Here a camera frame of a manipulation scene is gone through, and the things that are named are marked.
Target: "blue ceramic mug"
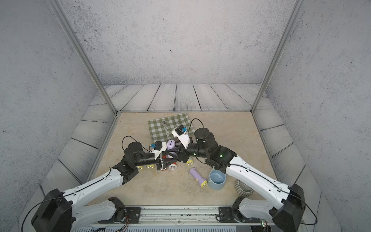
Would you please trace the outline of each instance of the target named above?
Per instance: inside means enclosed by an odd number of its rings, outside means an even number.
[[[226,184],[227,175],[219,170],[211,170],[207,178],[207,185],[213,190],[220,190]]]

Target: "purple flashlight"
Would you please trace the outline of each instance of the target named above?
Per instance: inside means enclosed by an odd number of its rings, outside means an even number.
[[[207,185],[207,180],[202,178],[202,176],[197,172],[196,168],[191,168],[189,173],[196,179],[196,181],[198,181],[198,184],[201,186],[201,188]]]

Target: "gray wooden plank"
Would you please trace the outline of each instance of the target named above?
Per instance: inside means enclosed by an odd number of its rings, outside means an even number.
[[[102,145],[110,123],[80,121],[71,138],[99,148]]]
[[[271,156],[279,153],[293,142],[284,125],[263,130],[262,136]]]
[[[175,110],[201,110],[193,85],[177,85]]]
[[[142,87],[143,85],[128,85],[115,94],[111,98],[111,101],[116,109],[122,110],[122,108],[136,95],[136,93],[138,93]]]
[[[148,110],[174,110],[176,87],[176,85],[160,85]]]
[[[58,160],[83,183],[97,154],[98,149],[70,139],[60,153]]]
[[[319,199],[321,197],[321,190],[307,166],[303,169],[303,172],[298,178],[296,184],[299,185],[304,190],[305,203],[309,205],[309,207],[313,210],[314,213],[317,213]],[[315,217],[308,207],[304,211],[303,221],[308,224],[312,224],[315,222]],[[308,232],[314,231],[314,225],[305,226]]]
[[[41,183],[41,187],[45,194],[53,189],[64,191],[79,185],[79,181],[66,169],[66,167],[62,165],[59,160],[54,163],[52,169],[50,169],[49,173]]]
[[[283,125],[283,121],[275,110],[257,110],[254,116],[260,130]]]
[[[269,98],[261,98],[259,101],[259,105],[256,108],[257,110],[274,110],[275,107],[270,102]]]
[[[260,84],[254,84],[254,85],[256,85],[257,91],[259,91],[259,89],[260,89]],[[268,97],[268,95],[267,95],[267,93],[266,93],[265,91],[264,91],[264,93],[263,93],[263,97],[265,97],[265,98]]]
[[[36,189],[36,191],[34,192],[34,194],[32,195],[30,201],[28,202],[28,204],[24,208],[23,212],[21,213],[21,216],[18,219],[19,231],[20,231],[20,228],[22,226],[23,220],[24,220],[26,214],[28,213],[28,211],[32,207],[34,207],[36,204],[42,202],[43,200],[44,200],[44,195],[43,195],[43,193],[41,191],[41,188],[38,187]],[[32,224],[31,224],[31,219],[32,219],[33,215],[35,215],[35,213],[36,213],[36,211],[37,211],[38,208],[39,208],[39,206],[35,207],[33,210],[31,210],[31,212],[27,216],[27,218],[26,218],[26,220],[24,222],[24,225],[23,225],[23,231],[25,231],[25,232],[36,232],[36,230],[33,228]]]
[[[108,104],[91,105],[85,111],[81,120],[94,122],[111,122],[114,117]]]
[[[254,104],[258,88],[255,84],[227,84],[250,105]]]
[[[308,229],[306,228],[305,225],[300,224],[298,232],[308,232]]]
[[[201,110],[227,110],[227,107],[209,84],[194,84],[193,86]]]
[[[159,86],[144,85],[122,110],[148,110]]]
[[[252,106],[225,84],[210,84],[229,110],[250,110]]]
[[[108,94],[109,97],[112,97],[114,96],[117,92],[119,92],[120,90],[122,90],[126,85],[109,85],[107,86],[105,89],[106,89],[106,92]],[[98,92],[95,94],[92,102],[90,103],[90,105],[98,105],[98,104],[105,104],[106,101],[104,100],[101,92]]]
[[[305,163],[295,143],[272,157],[282,183],[291,186],[299,176]]]
[[[227,84],[238,95],[240,95],[250,105],[254,104],[257,92],[260,88],[257,84]],[[274,110],[274,106],[270,102],[268,95],[264,93],[264,98],[261,98],[258,105],[258,110]]]
[[[315,232],[341,232],[340,223],[323,194],[319,201],[317,218],[318,222],[314,226]]]

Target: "metal bowl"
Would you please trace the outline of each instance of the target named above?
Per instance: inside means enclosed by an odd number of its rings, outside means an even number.
[[[254,192],[254,190],[252,188],[250,188],[248,185],[246,185],[244,182],[242,182],[238,179],[236,179],[236,181],[234,183],[234,189],[236,190],[238,195],[242,196],[242,197],[251,196],[251,194],[253,194],[253,192]]]

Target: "black cable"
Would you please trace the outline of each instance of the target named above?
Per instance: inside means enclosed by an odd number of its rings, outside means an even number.
[[[244,166],[241,166],[241,165],[237,165],[237,164],[230,164],[230,166],[239,166],[239,167],[243,167],[244,169],[246,169],[247,171],[250,171],[250,172],[252,172],[252,173],[255,173],[255,174],[257,174],[258,176],[260,176],[260,177],[262,177],[263,179],[265,179],[265,180],[267,180],[268,182],[270,182],[273,186],[275,186],[279,191],[282,191],[282,192],[284,192],[284,193],[287,193],[288,195],[291,195],[291,196],[293,196],[293,197],[295,197],[295,198],[297,198],[297,199],[299,199],[301,202],[303,202],[307,207],[308,207],[308,209],[312,212],[312,214],[314,215],[314,217],[316,218],[316,220],[315,220],[315,222],[314,223],[300,223],[300,224],[303,224],[303,225],[309,225],[309,226],[311,226],[311,225],[315,225],[315,224],[317,224],[317,222],[318,222],[318,219],[317,219],[317,216],[316,216],[316,214],[313,212],[313,210],[309,207],[309,205],[307,205],[307,203],[305,203],[305,201],[303,201],[301,198],[299,198],[299,197],[297,197],[297,196],[295,196],[294,194],[291,194],[291,193],[288,193],[288,192],[285,192],[285,191],[283,191],[283,190],[281,190],[281,189],[279,189],[278,187],[277,187],[277,185],[275,185],[272,181],[270,181],[270,180],[268,180],[267,178],[265,178],[264,176],[262,176],[262,175],[260,175],[259,173],[257,173],[257,172],[254,172],[253,170],[248,170],[246,167],[244,167]]]
[[[218,222],[225,222],[225,221],[228,221],[228,219],[219,220],[218,218],[220,218],[220,216],[219,216],[219,215],[216,215],[216,216],[215,216],[215,219],[216,219]]]
[[[200,161],[200,160],[198,159],[198,157],[197,157],[197,156],[196,156],[196,159],[197,159],[198,161]],[[206,164],[206,163],[204,163],[204,162],[201,162],[201,161],[200,161],[200,163]]]
[[[125,226],[127,226],[127,221],[124,223],[124,226],[122,228],[120,228],[118,231],[121,231]],[[99,228],[99,229],[96,229],[95,231],[93,232],[98,232],[98,231],[106,231],[106,228]]]
[[[106,177],[111,173],[111,170],[112,170],[112,168],[110,167],[110,168],[109,168],[109,172],[108,172],[108,174],[107,174],[105,177],[103,177],[102,179],[100,179],[99,181],[104,180],[104,179],[105,179],[105,178],[106,178]],[[31,211],[32,211],[36,206],[38,206],[39,204],[42,204],[42,203],[47,202],[47,201],[50,201],[50,200],[55,200],[55,199],[59,199],[59,198],[63,198],[63,197],[70,196],[70,195],[72,195],[72,194],[75,194],[75,193],[77,193],[77,192],[79,192],[79,191],[82,191],[82,190],[86,189],[87,187],[92,186],[93,184],[98,183],[99,181],[94,182],[94,183],[92,183],[92,184],[90,184],[90,185],[88,185],[88,186],[86,186],[86,187],[84,187],[84,188],[82,188],[82,189],[79,189],[79,190],[77,190],[77,191],[75,191],[75,192],[73,192],[73,193],[70,193],[70,194],[68,194],[68,195],[60,196],[60,197],[55,197],[55,198],[52,198],[52,199],[49,199],[49,200],[44,200],[44,201],[42,201],[42,202],[36,204],[34,207],[32,207],[32,208],[28,211],[28,213],[27,213],[26,216],[24,217],[23,222],[22,222],[22,226],[21,226],[21,232],[23,232],[23,225],[24,225],[24,222],[26,221],[26,218],[27,218],[28,214],[30,214],[30,212],[31,212]]]
[[[137,142],[137,141],[136,141],[133,137],[131,137],[130,135],[125,136],[125,137],[122,139],[122,141],[121,141],[121,147],[122,147],[122,150],[125,150],[125,149],[124,149],[123,142],[124,142],[124,139],[125,139],[126,137],[130,137],[130,138],[132,138],[135,142]]]
[[[122,232],[122,231],[124,231],[124,228],[125,228],[125,230],[127,230],[127,228],[129,227],[129,217],[128,216],[126,216],[126,222],[125,222],[125,224],[124,224],[124,226],[123,227],[121,227],[117,232]]]
[[[192,122],[193,122],[193,120],[198,120],[200,123],[201,123],[201,125],[202,125],[202,127],[204,128],[204,137],[206,137],[205,136],[205,127],[204,127],[204,124],[201,122],[201,120],[199,120],[198,118],[194,118],[194,119],[192,119],[192,121],[191,121],[191,124],[189,124],[189,130],[188,130],[188,136],[189,136],[189,131],[191,130],[191,126],[192,126]]]
[[[206,135],[205,135],[205,127],[204,127],[204,124],[203,124],[203,123],[201,122],[201,120],[199,120],[198,118],[194,118],[194,119],[192,119],[191,124],[189,124],[188,136],[189,136],[189,131],[191,130],[192,122],[193,122],[193,120],[195,120],[195,119],[198,120],[198,121],[201,123],[202,127],[204,128],[204,140],[206,141]]]

